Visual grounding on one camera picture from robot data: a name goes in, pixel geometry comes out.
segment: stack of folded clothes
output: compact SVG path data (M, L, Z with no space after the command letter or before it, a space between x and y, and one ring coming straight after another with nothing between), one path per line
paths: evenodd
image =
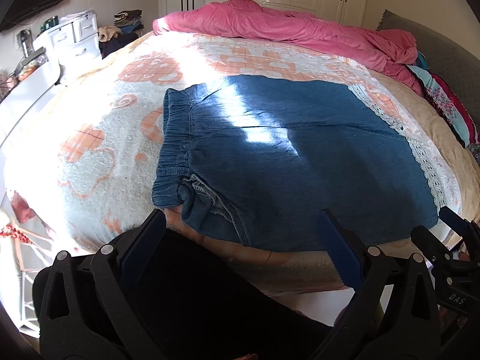
M141 9L117 13L114 16L113 25L120 28L124 34L143 29Z

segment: drawer handle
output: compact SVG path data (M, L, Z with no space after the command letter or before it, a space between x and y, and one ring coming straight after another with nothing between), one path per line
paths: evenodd
M81 56L85 51L87 51L87 49L84 47L80 52L75 54L75 56Z

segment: lace hem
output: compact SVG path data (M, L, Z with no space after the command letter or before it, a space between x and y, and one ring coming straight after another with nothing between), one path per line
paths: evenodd
M415 160L420 164L425 178L427 179L428 186L430 187L431 194L433 195L433 200L437 206L437 210L440 210L441 207L446 206L445 195L442 190L442 186L439 178L435 172L434 167L431 165L430 158L424 149L423 143L418 142L412 138L409 138L405 134L405 126L394 116L387 115L383 109L381 109L368 95L367 91L361 84L349 85L349 89L375 114L380 117L383 121L388 123L388 125L393 128L400 135L405 137L406 141L409 143L412 150L412 154L415 157Z

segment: pink blanket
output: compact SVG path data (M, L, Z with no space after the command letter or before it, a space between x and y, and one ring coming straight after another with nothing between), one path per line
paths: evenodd
M262 8L252 0L228 0L193 11L173 12L155 20L153 29L156 35L179 31L264 39L345 56L404 83L423 96L420 83L403 65L417 59L417 44L411 33L402 30L347 27L306 12Z

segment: metal screw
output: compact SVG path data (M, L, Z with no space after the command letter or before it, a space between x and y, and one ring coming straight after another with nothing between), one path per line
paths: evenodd
M420 253L414 253L414 254L413 254L413 259L414 259L417 263L423 263L423 256L422 256Z
M68 255L67 252L64 251L64 250L62 250L61 252L59 252L59 253L57 254L57 260L62 261L62 260L64 260L64 259L66 259L67 255Z
M110 244L106 244L102 246L102 249L100 249L100 253L102 254L110 254L113 251L113 246Z
M379 256L380 255L380 249L378 249L376 246L371 246L368 248L368 254L372 256Z

